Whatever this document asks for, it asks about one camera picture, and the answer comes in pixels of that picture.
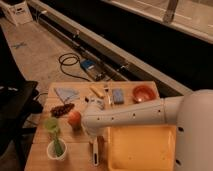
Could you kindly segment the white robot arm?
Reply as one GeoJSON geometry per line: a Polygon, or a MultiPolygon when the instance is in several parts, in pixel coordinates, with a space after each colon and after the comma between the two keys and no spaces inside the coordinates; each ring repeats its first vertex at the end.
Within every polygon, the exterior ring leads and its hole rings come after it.
{"type": "Polygon", "coordinates": [[[175,171],[213,171],[213,90],[102,109],[103,102],[88,103],[82,123],[94,139],[101,129],[118,125],[177,126],[175,171]]]}

